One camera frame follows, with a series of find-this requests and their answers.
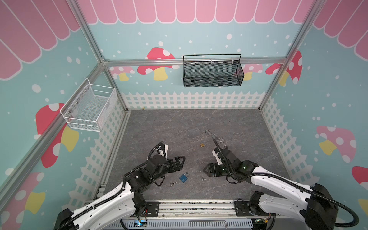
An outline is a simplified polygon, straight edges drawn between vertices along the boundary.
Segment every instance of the robotic arm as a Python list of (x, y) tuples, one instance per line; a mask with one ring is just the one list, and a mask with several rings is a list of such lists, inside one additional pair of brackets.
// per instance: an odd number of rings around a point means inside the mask
[[(165, 174), (183, 168), (185, 157), (175, 157), (175, 161), (167, 159), (167, 150), (168, 146), (161, 141), (150, 151), (147, 161), (126, 173), (123, 181), (112, 191), (74, 212), (69, 209), (61, 211), (54, 230), (100, 230), (123, 217), (142, 215), (147, 203), (141, 193), (152, 183), (160, 186)], [(157, 155), (151, 158), (154, 151)], [(156, 182), (159, 178), (162, 178), (161, 184)]]
[[(305, 222), (312, 230), (333, 230), (334, 227), (352, 227), (359, 223), (353, 210), (334, 201), (327, 189), (315, 184), (314, 187), (300, 184), (269, 172), (262, 166), (245, 160), (241, 162), (228, 147), (222, 149), (216, 140), (217, 148), (212, 152), (217, 163), (208, 164), (205, 172), (209, 177), (214, 175), (231, 177), (237, 182), (246, 181), (250, 184), (265, 187), (285, 198), (272, 197), (262, 192), (254, 192), (246, 207), (236, 208), (237, 213), (254, 216), (265, 213), (278, 213)], [(353, 216), (349, 223), (335, 223), (337, 212), (341, 207)]]

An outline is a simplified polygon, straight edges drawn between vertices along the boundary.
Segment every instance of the black mesh basket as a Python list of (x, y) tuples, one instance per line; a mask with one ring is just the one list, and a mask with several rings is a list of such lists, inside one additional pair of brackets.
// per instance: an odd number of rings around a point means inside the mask
[(184, 87), (241, 86), (244, 72), (240, 57), (241, 54), (184, 55)]

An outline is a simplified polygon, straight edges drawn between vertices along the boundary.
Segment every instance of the gray marble floor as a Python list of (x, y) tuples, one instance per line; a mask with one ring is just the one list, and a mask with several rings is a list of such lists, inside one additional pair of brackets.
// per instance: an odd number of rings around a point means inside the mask
[[(207, 178), (203, 172), (215, 144), (203, 132), (211, 129), (222, 136), (229, 149), (241, 160), (251, 160), (280, 176), (288, 178), (281, 157), (259, 110), (133, 110), (111, 171), (107, 191), (121, 182), (122, 175), (143, 163), (149, 151), (160, 141), (169, 145), (168, 158), (185, 156), (181, 171), (169, 173), (161, 187), (155, 184), (143, 193), (146, 200), (155, 199), (249, 199), (253, 191), (275, 195), (271, 191), (242, 182), (229, 184), (225, 177)], [(188, 172), (185, 183), (179, 177)]]

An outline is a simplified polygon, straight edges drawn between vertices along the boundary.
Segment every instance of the mushroom illustration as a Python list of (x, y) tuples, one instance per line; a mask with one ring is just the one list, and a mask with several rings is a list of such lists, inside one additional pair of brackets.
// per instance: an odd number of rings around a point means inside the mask
[[(285, 87), (286, 80), (289, 76), (291, 77), (294, 84), (298, 83), (301, 75), (302, 65), (303, 65), (302, 55), (301, 52), (298, 50), (293, 60), (289, 64), (288, 68), (286, 69), (285, 73), (282, 75), (279, 84)], [(273, 64), (266, 70), (266, 74), (275, 74), (280, 68), (280, 66), (281, 64)]]
[(31, 173), (28, 175), (18, 192), (1, 213), (2, 229), (17, 230), (22, 225), (25, 210), (29, 210), (33, 214), (39, 211), (46, 194), (44, 192), (35, 193), (32, 191), (43, 179), (44, 175), (44, 173)]
[(368, 216), (368, 200), (365, 199), (359, 199), (358, 200), (359, 205), (362, 207), (365, 214)]
[(248, 81), (252, 79), (252, 73), (262, 73), (263, 72), (263, 66), (261, 64), (245, 64), (242, 66), (244, 71), (244, 78), (243, 81)]
[(368, 190), (368, 169), (364, 167), (355, 166), (351, 170), (351, 174), (354, 179), (361, 185), (363, 188)]
[(112, 76), (114, 79), (117, 79), (117, 76), (119, 76), (120, 81), (128, 81), (129, 77), (126, 73), (134, 74), (134, 70), (130, 66), (115, 66), (109, 68)]
[(320, 148), (326, 155), (330, 156), (334, 150), (338, 149), (346, 163), (349, 163), (354, 158), (357, 151), (357, 143), (354, 134), (350, 130), (318, 126), (316, 137), (326, 139), (324, 142), (319, 143)]
[[(43, 132), (47, 129), (50, 123), (55, 119), (56, 115), (59, 113), (59, 109), (63, 106), (63, 103), (54, 103), (42, 107), (36, 113), (36, 126), (37, 135), (35, 139), (39, 138)], [(71, 152), (79, 139), (79, 132), (72, 130), (64, 124), (60, 132), (56, 135), (54, 140), (51, 142), (49, 147), (46, 149), (45, 153), (41, 157), (42, 165), (45, 168), (53, 166), (59, 156), (60, 145), (64, 144), (69, 152)]]
[[(145, 59), (175, 59), (175, 57), (169, 51), (164, 50), (163, 48), (155, 47), (152, 48)], [(168, 78), (165, 68), (179, 69), (179, 66), (139, 66), (138, 73), (145, 75), (153, 71), (155, 73), (153, 77), (154, 80), (164, 81)]]

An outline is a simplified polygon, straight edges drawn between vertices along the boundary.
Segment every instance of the blue padlock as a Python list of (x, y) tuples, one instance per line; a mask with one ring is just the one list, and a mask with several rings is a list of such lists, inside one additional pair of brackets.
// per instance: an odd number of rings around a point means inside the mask
[(189, 173), (184, 173), (183, 175), (181, 175), (180, 177), (179, 177), (179, 179), (181, 180), (181, 182), (186, 182), (187, 181), (187, 179), (188, 179), (188, 177), (189, 177)]

